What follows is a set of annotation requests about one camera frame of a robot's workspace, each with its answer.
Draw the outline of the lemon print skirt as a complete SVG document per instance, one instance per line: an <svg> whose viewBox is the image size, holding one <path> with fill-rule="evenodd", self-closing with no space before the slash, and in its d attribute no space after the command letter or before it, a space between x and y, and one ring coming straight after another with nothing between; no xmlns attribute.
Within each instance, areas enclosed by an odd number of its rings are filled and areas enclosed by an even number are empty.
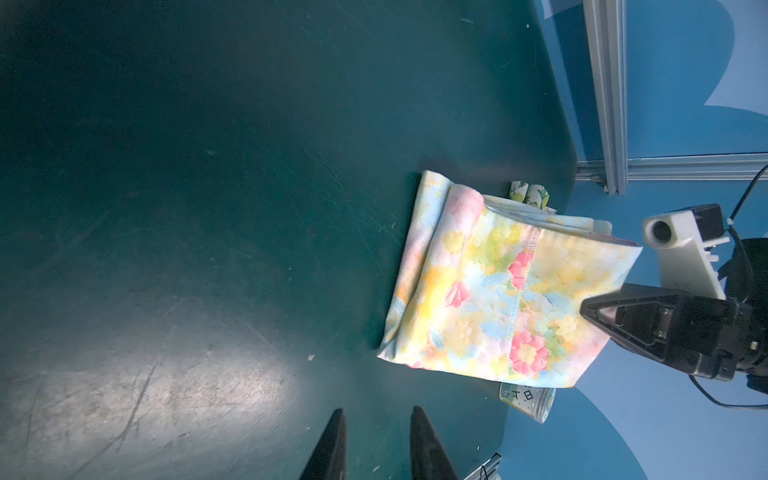
<svg viewBox="0 0 768 480"><path fill-rule="evenodd" d="M542 185L516 180L510 183L509 198L513 201L546 211L550 195L548 190Z"/></svg>

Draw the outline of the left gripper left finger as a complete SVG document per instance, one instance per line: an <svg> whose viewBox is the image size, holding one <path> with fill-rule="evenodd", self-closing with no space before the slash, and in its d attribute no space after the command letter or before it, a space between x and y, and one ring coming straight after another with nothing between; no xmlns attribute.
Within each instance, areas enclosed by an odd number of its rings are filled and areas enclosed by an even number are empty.
<svg viewBox="0 0 768 480"><path fill-rule="evenodd" d="M347 422L336 409L316 444L300 480L344 480L347 466Z"/></svg>

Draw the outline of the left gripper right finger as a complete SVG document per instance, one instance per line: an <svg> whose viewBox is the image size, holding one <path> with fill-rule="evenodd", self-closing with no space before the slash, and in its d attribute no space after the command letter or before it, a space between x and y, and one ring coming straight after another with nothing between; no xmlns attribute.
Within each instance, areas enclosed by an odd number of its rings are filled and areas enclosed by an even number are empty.
<svg viewBox="0 0 768 480"><path fill-rule="evenodd" d="M457 480L455 468L425 410L415 406L410 418L410 460L413 480Z"/></svg>

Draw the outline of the pink floral skirt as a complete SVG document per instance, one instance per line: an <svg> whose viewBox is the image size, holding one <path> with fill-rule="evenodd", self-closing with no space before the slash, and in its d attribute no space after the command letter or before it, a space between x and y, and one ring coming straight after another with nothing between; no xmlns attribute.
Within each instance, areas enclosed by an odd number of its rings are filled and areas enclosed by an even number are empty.
<svg viewBox="0 0 768 480"><path fill-rule="evenodd" d="M423 172L379 357L574 386L608 342L581 316L582 302L618 291L642 251L597 226Z"/></svg>

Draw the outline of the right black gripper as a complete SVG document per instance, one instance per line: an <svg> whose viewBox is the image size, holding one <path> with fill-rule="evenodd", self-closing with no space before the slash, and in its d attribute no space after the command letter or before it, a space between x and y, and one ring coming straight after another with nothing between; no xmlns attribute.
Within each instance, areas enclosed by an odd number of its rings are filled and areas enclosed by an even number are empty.
<svg viewBox="0 0 768 480"><path fill-rule="evenodd" d="M756 374L756 314L734 298L626 284L585 299L580 314L622 348L687 375Z"/></svg>

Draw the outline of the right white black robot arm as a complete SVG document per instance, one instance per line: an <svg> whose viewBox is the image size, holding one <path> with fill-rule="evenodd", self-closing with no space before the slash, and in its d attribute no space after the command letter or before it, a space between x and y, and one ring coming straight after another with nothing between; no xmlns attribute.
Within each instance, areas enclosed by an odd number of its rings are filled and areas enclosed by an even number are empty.
<svg viewBox="0 0 768 480"><path fill-rule="evenodd" d="M739 242L717 277L726 298L626 284L584 300L580 314L625 350L697 377L767 392L767 240Z"/></svg>

